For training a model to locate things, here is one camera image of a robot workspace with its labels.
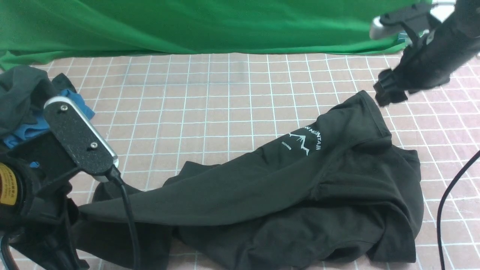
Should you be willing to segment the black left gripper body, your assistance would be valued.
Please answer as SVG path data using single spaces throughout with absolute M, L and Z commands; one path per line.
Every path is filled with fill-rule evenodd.
M 1 153 L 1 260 L 17 270 L 10 248 L 46 270 L 87 270 L 71 236 L 78 208 L 68 194 L 79 173 L 53 133 Z

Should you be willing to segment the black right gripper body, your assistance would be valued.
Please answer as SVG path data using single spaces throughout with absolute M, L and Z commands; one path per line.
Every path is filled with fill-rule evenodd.
M 381 107 L 401 103 L 408 94 L 446 84 L 450 76 L 480 50 L 480 2 L 457 0 L 442 23 L 411 40 L 394 69 L 383 70 L 374 84 Z

